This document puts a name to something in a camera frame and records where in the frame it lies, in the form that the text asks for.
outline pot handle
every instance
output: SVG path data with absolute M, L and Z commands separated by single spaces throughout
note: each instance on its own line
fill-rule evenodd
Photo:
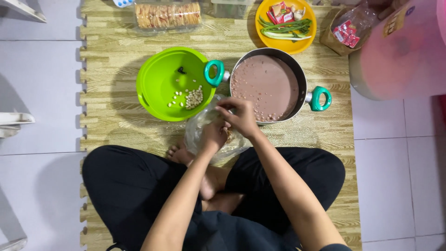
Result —
M 211 67 L 214 65 L 217 67 L 217 72 L 215 74 L 215 77 L 211 78 L 209 76 L 209 71 L 211 70 Z M 221 83 L 221 81 L 223 80 L 223 75 L 224 75 L 224 64 L 222 61 L 211 60 L 207 62 L 206 66 L 204 67 L 204 78 L 210 85 L 212 85 L 212 87 L 216 88 Z
M 321 105 L 319 99 L 321 95 L 325 95 L 325 104 Z M 312 92 L 307 93 L 305 101 L 309 103 L 310 108 L 314 112 L 320 112 L 326 110 L 331 104 L 331 93 L 322 86 L 316 86 Z

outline pink object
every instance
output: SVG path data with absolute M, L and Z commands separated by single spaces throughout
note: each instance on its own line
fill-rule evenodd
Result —
M 373 100 L 446 94 L 446 0 L 411 0 L 374 27 L 350 79 Z

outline plastic container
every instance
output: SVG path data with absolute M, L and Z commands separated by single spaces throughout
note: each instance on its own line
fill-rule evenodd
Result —
M 244 19 L 248 6 L 253 0 L 211 0 L 214 16 L 217 18 Z
M 350 80 L 373 100 L 446 93 L 446 0 L 411 0 L 350 54 Z
M 202 7 L 197 1 L 135 0 L 133 8 L 136 27 L 148 34 L 188 31 L 203 23 Z

